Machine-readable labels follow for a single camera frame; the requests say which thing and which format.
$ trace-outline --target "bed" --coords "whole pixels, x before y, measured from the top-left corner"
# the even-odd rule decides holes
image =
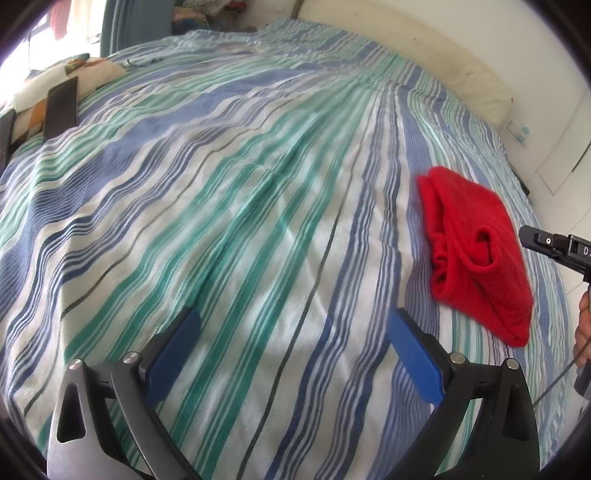
[[[0,387],[42,452],[68,362],[139,350],[187,304],[202,335],[156,411],[204,479],[384,478],[431,413],[385,337],[396,306],[447,351],[519,360],[533,398],[568,363],[546,258],[524,251],[525,348],[431,298],[418,175],[446,166],[497,192],[515,229],[537,220],[496,131],[416,63],[292,20],[111,58],[129,73],[0,181]],[[569,382],[536,411],[543,463]]]

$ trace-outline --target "blue gripper pad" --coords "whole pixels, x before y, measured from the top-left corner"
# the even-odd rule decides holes
[[[443,374],[420,340],[426,334],[403,309],[390,313],[387,334],[421,398],[439,405],[445,395]]]
[[[147,406],[154,407],[166,398],[200,335],[201,317],[191,309],[146,371]]]

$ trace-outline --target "white pillow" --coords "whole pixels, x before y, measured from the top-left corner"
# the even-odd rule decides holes
[[[488,67],[452,40],[393,8],[371,1],[307,0],[298,18],[363,35],[400,53],[496,129],[509,114],[513,95]]]

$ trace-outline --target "cable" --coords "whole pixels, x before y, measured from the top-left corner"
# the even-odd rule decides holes
[[[587,308],[589,313],[591,314],[591,284],[589,284],[589,288],[587,289],[588,295],[589,295],[589,307]],[[535,406],[540,403],[540,401],[542,400],[542,398],[544,398],[548,393],[550,393],[550,391],[554,388],[554,386],[560,381],[562,380],[562,378],[567,374],[567,372],[570,370],[570,368],[577,362],[577,360],[579,358],[581,358],[581,356],[584,354],[585,350],[587,349],[587,347],[591,345],[591,337],[589,337],[589,339],[587,340],[587,342],[583,345],[583,348],[581,348],[581,350],[579,351],[579,353],[577,353],[573,360],[571,361],[571,363],[569,363],[566,368],[564,370],[562,370],[562,373],[556,377],[556,379],[550,384],[550,386],[548,388],[546,388],[546,390],[544,390],[544,392],[538,397],[538,399],[533,403],[533,406],[535,408]]]

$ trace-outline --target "pillow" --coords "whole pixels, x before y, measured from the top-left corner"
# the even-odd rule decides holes
[[[43,91],[45,91],[45,94],[43,98],[32,107],[21,112],[15,108],[19,113],[17,114],[17,118],[12,128],[11,145],[22,143],[33,135],[37,135],[42,130],[47,104],[47,92],[55,85],[59,85],[68,78],[78,77],[78,103],[80,103],[97,88],[121,78],[127,73],[123,67],[112,61],[105,59],[91,59],[79,68],[71,70],[68,75],[64,73],[62,80],[60,74],[55,72],[55,69],[61,69],[64,71],[63,67],[63,65],[51,67],[35,77],[39,78],[51,71],[50,75],[47,75],[46,80],[53,79],[55,83],[45,89],[45,86],[49,85],[49,82],[45,81],[43,84]],[[30,98],[37,98],[38,96],[38,93],[36,93],[35,96],[30,96]]]
[[[509,114],[513,95],[488,67],[461,46],[393,8],[371,1],[308,0],[298,18],[363,35],[400,53],[496,129]]]

